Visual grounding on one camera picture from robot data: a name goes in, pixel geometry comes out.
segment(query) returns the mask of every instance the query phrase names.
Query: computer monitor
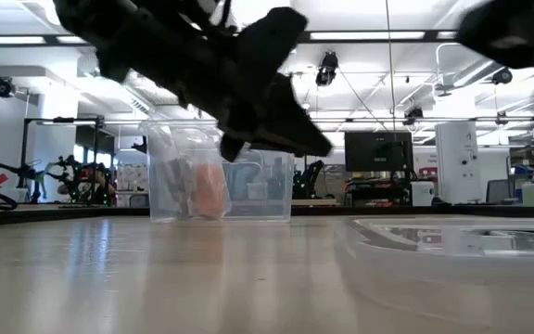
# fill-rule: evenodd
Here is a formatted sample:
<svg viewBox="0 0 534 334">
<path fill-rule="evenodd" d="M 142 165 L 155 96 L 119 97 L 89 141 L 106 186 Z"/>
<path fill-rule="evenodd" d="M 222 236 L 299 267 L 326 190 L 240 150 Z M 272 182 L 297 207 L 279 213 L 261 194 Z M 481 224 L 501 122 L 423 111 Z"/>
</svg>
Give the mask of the computer monitor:
<svg viewBox="0 0 534 334">
<path fill-rule="evenodd" d="M 413 168 L 412 134 L 408 132 L 345 133 L 348 172 L 398 172 Z"/>
</svg>

